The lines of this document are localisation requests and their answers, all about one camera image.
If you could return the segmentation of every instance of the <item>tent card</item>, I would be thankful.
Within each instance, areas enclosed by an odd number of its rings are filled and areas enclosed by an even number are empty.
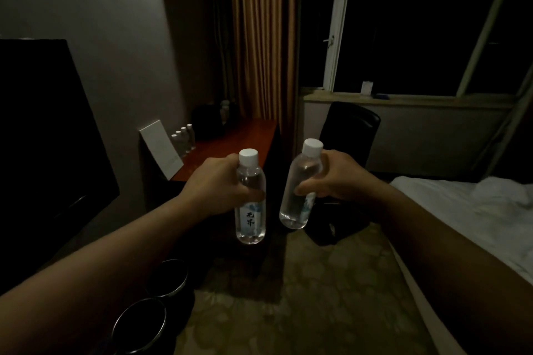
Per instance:
[[[141,136],[157,165],[167,177],[167,180],[170,180],[183,167],[183,162],[176,153],[174,146],[172,146],[163,124],[160,120],[157,120],[139,132],[141,132]]]

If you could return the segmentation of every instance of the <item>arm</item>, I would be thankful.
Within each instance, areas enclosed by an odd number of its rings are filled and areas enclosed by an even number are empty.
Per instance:
[[[239,158],[207,159],[179,196],[76,251],[0,297],[0,353],[59,353],[83,340],[184,231],[263,192],[237,183]]]
[[[350,156],[325,150],[323,163],[295,192],[355,201],[377,220],[465,351],[533,353],[533,286]]]

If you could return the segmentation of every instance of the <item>wall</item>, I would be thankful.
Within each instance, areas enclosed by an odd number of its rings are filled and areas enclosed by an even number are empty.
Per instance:
[[[215,97],[210,9],[210,0],[0,0],[0,37],[67,39],[120,187],[71,250],[146,212],[137,130],[156,119],[173,130]]]
[[[455,178],[469,170],[497,131],[504,110],[367,106],[381,117],[366,169]],[[318,138],[329,103],[300,102],[298,134]]]

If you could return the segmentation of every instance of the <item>forearm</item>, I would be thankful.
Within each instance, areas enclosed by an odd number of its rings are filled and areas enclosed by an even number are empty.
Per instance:
[[[467,352],[533,353],[530,284],[388,184],[366,208]]]
[[[140,284],[192,224],[178,198],[37,273],[0,298],[6,353],[44,353],[78,342]]]

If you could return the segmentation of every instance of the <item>white card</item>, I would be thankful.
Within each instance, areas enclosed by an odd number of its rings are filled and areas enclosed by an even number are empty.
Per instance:
[[[167,177],[167,180],[170,180],[183,167],[183,162],[176,153],[174,146],[172,146],[163,124],[160,120],[157,120],[139,132],[141,132],[142,138],[157,165]]]
[[[372,86],[374,82],[363,82],[361,85],[361,94],[363,96],[370,96],[372,94]]]

